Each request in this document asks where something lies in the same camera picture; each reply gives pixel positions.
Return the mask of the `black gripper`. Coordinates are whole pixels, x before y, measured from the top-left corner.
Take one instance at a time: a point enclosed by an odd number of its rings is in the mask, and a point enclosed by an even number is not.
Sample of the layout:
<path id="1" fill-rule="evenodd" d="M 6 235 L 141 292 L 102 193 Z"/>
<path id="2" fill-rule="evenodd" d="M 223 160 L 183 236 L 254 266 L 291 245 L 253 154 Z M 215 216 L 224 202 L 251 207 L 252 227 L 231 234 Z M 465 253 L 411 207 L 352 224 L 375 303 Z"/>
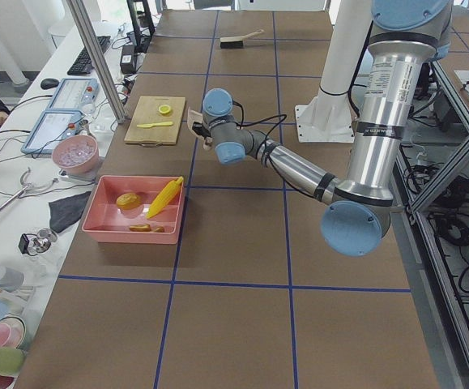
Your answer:
<path id="1" fill-rule="evenodd" d="M 204 127 L 201 122 L 193 122 L 191 125 L 190 130 L 198 137 L 198 138 L 210 138 L 211 133 L 210 131 Z"/>

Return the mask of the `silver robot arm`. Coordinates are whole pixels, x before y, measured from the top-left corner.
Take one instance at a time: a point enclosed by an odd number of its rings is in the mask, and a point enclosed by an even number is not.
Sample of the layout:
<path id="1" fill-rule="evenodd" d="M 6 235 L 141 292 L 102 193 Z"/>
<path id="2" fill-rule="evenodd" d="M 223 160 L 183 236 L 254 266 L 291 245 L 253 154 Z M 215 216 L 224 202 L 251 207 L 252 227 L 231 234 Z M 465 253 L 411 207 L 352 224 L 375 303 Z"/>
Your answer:
<path id="1" fill-rule="evenodd" d="M 324 203 L 320 230 L 340 254 L 375 250 L 390 227 L 390 178 L 424 64 L 450 47 L 450 1 L 344 1 L 319 82 L 296 124 L 319 143 L 323 169 L 253 125 L 238 123 L 234 100 L 209 90 L 190 130 L 231 165 L 253 157 L 286 184 Z"/>

